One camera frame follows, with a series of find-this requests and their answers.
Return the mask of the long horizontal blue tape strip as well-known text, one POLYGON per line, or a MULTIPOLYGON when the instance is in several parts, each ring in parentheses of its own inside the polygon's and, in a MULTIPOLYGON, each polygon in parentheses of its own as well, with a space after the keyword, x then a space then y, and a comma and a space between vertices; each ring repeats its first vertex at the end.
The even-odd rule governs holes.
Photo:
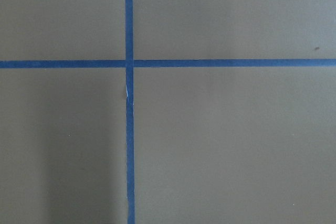
MULTIPOLYGON (((13 60, 1 61, 2 69, 125 68, 126 60, 13 60)), ((135 68, 186 67, 333 67, 335 59, 199 59, 134 60, 135 68)))

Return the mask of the brown paper table cover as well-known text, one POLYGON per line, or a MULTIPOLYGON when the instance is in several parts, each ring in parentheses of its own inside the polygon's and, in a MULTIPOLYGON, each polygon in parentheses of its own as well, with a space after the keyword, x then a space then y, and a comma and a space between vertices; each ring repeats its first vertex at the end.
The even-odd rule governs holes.
MULTIPOLYGON (((335 0, 133 0, 137 60, 335 57, 335 0)), ((2 60, 123 60, 125 0, 1 0, 2 60)), ((1 223, 126 223, 123 68, 1 70, 1 223)), ((335 68, 136 68, 136 223, 335 223, 335 68)))

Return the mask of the long vertical blue tape strip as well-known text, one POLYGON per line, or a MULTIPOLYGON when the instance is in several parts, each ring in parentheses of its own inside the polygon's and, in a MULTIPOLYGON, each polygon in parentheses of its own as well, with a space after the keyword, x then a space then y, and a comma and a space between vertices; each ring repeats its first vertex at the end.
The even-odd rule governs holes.
POLYGON ((135 224, 133 0, 125 0, 125 79, 128 223, 135 224))

